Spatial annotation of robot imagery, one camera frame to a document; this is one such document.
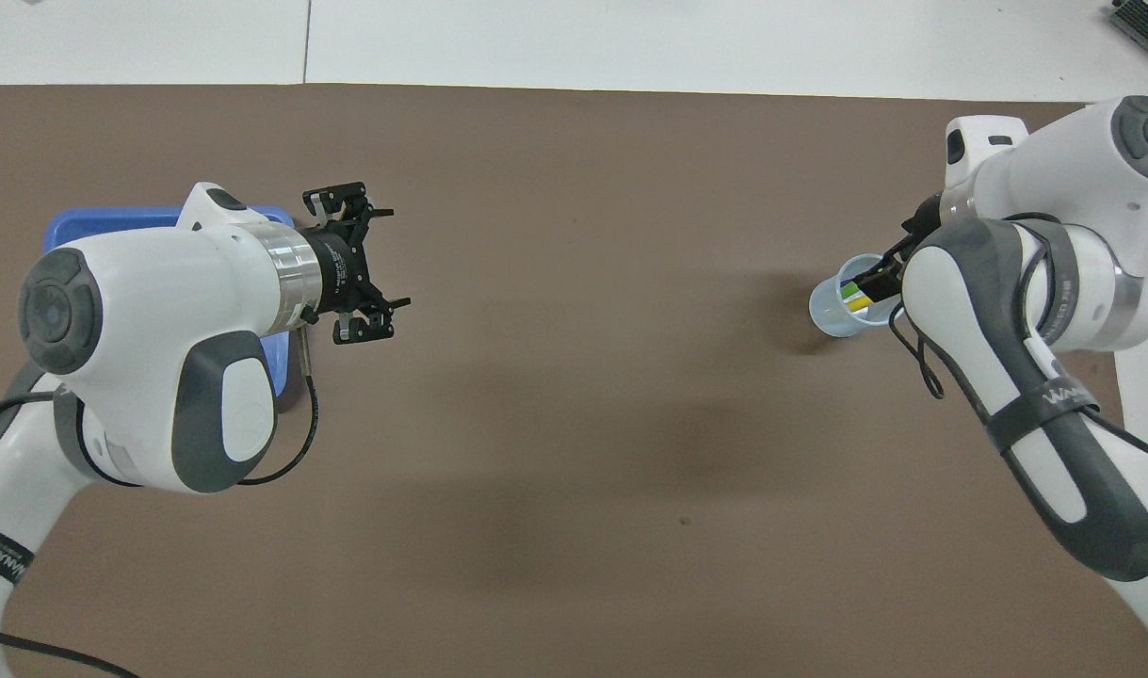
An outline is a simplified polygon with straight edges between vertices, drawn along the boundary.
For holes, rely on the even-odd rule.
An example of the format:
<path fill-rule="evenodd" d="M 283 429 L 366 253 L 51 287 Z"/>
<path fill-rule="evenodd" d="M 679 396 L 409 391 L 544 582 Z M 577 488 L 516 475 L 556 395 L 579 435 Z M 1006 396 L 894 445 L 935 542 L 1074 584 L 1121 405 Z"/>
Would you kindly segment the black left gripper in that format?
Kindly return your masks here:
<path fill-rule="evenodd" d="M 302 231 L 315 250 L 321 288 L 315 314 L 338 313 L 332 327 L 336 345 L 351 345 L 390 338 L 396 334 L 394 314 L 412 303 L 411 298 L 381 301 L 371 282 L 364 240 L 367 224 L 391 218 L 393 209 L 377 206 L 363 182 L 347 182 L 302 193 L 303 205 L 323 227 Z"/>

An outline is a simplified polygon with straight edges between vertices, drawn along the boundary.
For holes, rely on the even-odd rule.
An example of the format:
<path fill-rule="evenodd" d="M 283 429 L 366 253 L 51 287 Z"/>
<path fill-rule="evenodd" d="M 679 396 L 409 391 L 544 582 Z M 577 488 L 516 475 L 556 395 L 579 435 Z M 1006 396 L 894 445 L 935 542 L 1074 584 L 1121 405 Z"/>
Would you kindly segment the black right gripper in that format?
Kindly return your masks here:
<path fill-rule="evenodd" d="M 902 257 L 912 254 L 940 224 L 941 193 L 934 193 L 924 198 L 916 211 L 901 223 L 906 235 L 883 254 L 883 266 L 872 266 L 856 276 L 859 291 L 870 301 L 887 301 L 901 295 Z"/>

